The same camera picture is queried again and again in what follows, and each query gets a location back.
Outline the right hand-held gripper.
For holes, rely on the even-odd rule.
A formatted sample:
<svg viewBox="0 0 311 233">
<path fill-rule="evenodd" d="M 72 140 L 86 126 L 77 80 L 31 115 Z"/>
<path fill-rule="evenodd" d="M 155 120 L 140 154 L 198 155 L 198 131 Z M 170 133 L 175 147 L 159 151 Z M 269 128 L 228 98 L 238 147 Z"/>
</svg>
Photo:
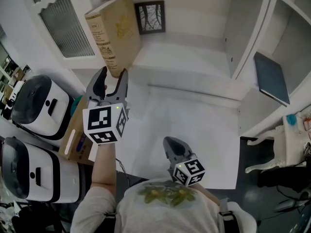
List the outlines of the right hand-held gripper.
<svg viewBox="0 0 311 233">
<path fill-rule="evenodd" d="M 168 169 L 173 181 L 192 186 L 202 180 L 206 170 L 186 142 L 166 136 L 163 139 L 163 148 L 167 159 L 173 165 Z"/>
</svg>

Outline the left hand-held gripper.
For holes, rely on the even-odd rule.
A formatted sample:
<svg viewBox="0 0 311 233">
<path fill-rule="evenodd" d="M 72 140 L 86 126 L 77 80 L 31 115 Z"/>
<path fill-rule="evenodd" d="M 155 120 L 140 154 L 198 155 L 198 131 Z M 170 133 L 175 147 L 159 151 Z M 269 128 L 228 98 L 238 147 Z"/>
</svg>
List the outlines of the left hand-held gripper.
<svg viewBox="0 0 311 233">
<path fill-rule="evenodd" d="M 87 108 L 83 110 L 84 134 L 96 145 L 116 143 L 124 135 L 128 121 L 127 90 L 128 71 L 119 76 L 113 93 L 105 99 L 107 67 L 98 70 L 87 88 Z"/>
</svg>

